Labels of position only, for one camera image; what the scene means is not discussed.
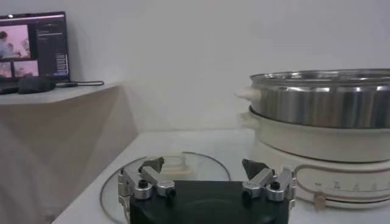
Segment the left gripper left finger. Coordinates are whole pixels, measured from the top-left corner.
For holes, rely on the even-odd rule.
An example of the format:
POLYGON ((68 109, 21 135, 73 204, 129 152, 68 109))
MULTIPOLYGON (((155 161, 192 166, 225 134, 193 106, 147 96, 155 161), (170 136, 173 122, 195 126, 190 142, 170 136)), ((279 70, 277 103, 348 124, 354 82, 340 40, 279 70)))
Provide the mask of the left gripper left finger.
POLYGON ((127 173, 124 168, 121 168, 118 174, 118 197, 125 199, 133 196, 137 200, 148 200, 155 190, 158 196, 168 200, 174 198, 175 182, 160 174, 164 163, 163 157, 149 159, 142 163, 137 173, 127 173))

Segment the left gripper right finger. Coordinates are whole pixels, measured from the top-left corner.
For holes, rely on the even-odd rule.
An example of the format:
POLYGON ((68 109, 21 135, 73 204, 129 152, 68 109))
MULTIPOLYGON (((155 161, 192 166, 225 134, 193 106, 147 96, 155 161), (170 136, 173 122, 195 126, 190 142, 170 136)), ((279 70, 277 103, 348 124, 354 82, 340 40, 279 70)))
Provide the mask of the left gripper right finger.
POLYGON ((242 196, 245 201, 252 201, 265 194, 273 202, 296 200, 296 175, 290 167, 283 167, 281 173, 268 167, 265 163, 243 159, 241 164, 248 180, 242 184, 242 196))

